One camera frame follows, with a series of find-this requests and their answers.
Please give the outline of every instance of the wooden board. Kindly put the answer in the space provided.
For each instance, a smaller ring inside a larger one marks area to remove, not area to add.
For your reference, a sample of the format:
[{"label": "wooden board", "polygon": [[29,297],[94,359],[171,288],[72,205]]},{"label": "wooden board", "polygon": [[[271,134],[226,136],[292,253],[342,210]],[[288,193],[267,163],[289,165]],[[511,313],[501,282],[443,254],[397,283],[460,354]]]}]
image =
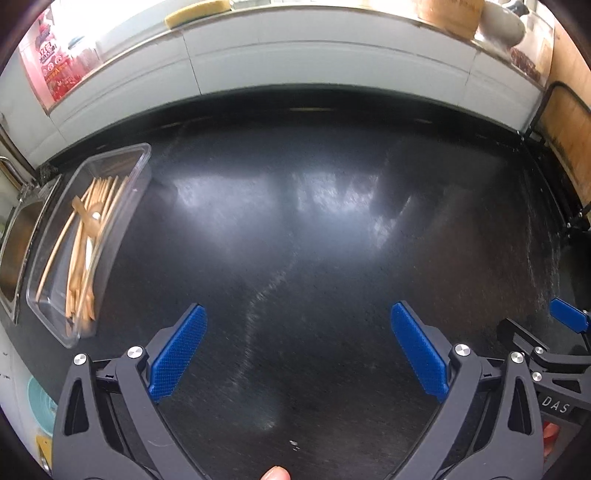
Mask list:
[{"label": "wooden board", "polygon": [[[591,104],[591,70],[573,40],[556,21],[548,84],[561,80]],[[557,89],[541,118],[541,127],[557,151],[583,203],[591,202],[591,116]]]}]

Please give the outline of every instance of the countertop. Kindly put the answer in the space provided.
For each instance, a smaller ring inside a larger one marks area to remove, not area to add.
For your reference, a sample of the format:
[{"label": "countertop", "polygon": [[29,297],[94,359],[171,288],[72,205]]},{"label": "countertop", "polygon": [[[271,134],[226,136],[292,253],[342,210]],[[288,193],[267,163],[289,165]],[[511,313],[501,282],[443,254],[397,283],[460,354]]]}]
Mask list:
[{"label": "countertop", "polygon": [[479,355],[506,355],[504,317],[556,352],[580,343],[547,314],[572,292],[535,166],[425,127],[291,112],[130,134],[153,180],[97,336],[63,348],[24,294],[0,320],[57,399],[75,354],[119,356],[198,302],[208,331],[160,409],[213,479],[384,478],[437,405],[390,330],[396,301]]}]

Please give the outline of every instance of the hand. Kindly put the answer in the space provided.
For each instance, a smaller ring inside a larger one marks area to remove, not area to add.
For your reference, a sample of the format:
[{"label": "hand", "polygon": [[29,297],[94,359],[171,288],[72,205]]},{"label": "hand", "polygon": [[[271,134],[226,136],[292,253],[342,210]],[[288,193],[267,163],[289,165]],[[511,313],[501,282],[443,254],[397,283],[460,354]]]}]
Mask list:
[{"label": "hand", "polygon": [[262,476],[261,480],[290,480],[290,474],[284,468],[280,466],[274,466],[265,475]]}]

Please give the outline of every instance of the blue textured pad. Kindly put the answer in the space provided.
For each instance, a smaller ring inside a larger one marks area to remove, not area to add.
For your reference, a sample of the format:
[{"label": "blue textured pad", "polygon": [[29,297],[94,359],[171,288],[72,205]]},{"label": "blue textured pad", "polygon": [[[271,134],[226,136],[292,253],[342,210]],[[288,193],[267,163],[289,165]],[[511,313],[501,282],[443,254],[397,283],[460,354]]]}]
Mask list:
[{"label": "blue textured pad", "polygon": [[586,332],[589,328],[587,316],[560,299],[552,299],[550,301],[550,314],[574,332]]},{"label": "blue textured pad", "polygon": [[449,392],[446,365],[405,306],[392,307],[392,331],[404,350],[425,393],[435,395],[439,402]]},{"label": "blue textured pad", "polygon": [[207,329],[207,314],[197,305],[174,332],[150,369],[148,392],[158,402],[172,395]]}]

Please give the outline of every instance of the wooden container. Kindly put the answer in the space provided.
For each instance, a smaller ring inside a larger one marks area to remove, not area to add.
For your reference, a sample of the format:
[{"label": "wooden container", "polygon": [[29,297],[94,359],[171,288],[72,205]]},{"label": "wooden container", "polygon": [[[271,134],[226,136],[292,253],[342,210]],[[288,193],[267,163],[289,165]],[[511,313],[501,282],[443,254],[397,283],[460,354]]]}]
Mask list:
[{"label": "wooden container", "polygon": [[418,17],[467,40],[474,38],[485,0],[417,0]]}]

